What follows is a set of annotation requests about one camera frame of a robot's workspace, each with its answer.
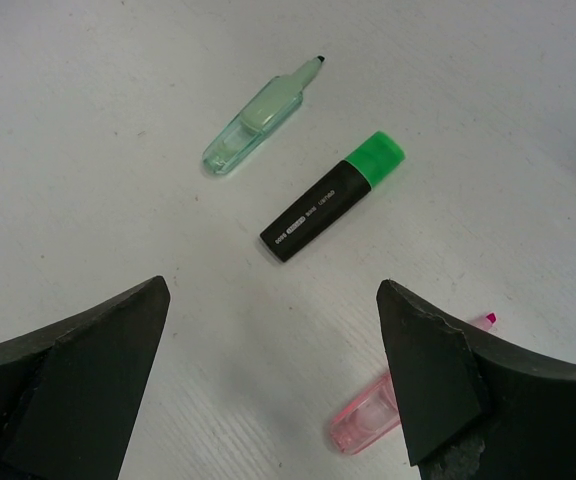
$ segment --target black plastic part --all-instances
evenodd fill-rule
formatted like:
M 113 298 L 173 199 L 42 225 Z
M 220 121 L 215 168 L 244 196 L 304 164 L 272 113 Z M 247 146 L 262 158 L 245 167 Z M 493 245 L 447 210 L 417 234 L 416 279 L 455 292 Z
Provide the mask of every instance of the black plastic part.
M 377 303 L 423 480 L 576 480 L 576 365 L 482 332 L 392 281 Z
M 170 294 L 153 278 L 0 344 L 0 479 L 119 476 Z
M 285 262 L 369 192 L 364 176 L 342 160 L 266 228 L 261 240 Z

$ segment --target green highlighter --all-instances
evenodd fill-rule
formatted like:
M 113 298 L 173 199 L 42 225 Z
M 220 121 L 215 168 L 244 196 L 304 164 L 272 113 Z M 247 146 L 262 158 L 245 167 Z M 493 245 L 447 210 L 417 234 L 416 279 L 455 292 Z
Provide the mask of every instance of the green highlighter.
M 203 155 L 206 169 L 225 175 L 275 131 L 303 102 L 303 89 L 317 76 L 324 57 L 304 63 L 292 75 L 275 77 L 261 89 Z
M 368 195 L 404 158 L 388 135 L 375 133 L 272 222 L 261 240 L 285 262 Z

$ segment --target black highlighter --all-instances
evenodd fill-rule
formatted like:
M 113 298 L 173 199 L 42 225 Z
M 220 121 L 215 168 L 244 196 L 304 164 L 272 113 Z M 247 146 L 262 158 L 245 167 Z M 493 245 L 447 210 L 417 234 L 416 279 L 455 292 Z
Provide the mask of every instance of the black highlighter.
M 282 262 L 365 197 L 405 158 L 388 135 L 377 132 L 342 160 L 260 235 Z

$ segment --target black marker body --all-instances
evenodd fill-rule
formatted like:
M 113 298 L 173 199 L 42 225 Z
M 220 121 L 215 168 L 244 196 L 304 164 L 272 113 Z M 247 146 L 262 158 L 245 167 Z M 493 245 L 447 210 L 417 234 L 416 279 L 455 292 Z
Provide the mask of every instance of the black marker body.
M 261 233 L 261 240 L 285 262 L 370 190 L 366 178 L 342 160 L 272 222 Z

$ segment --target translucent pink highlighter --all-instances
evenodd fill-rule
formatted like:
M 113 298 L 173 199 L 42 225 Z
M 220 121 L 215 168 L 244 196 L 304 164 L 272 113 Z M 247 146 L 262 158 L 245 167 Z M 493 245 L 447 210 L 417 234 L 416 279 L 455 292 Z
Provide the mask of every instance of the translucent pink highlighter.
M 495 314 L 489 313 L 470 324 L 487 331 L 496 321 Z M 330 438 L 341 453 L 354 455 L 400 423 L 392 378 L 386 371 L 333 419 Z

